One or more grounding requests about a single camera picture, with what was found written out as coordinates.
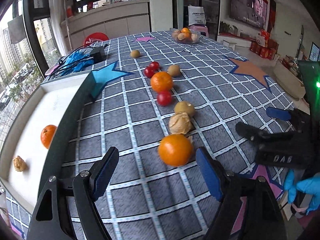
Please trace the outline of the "blue gloved hand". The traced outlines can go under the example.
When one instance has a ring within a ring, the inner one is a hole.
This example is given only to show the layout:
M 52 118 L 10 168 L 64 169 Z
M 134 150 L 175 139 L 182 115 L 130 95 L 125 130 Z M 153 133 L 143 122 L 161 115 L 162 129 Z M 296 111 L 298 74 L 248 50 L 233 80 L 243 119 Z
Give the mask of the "blue gloved hand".
M 284 181 L 284 190 L 288 192 L 287 201 L 292 204 L 296 198 L 297 192 L 312 195 L 311 202 L 307 208 L 307 213 L 310 211 L 319 210 L 319 192 L 320 192 L 320 177 L 319 175 L 312 178 L 300 180 L 295 183 L 294 170 L 290 169 Z

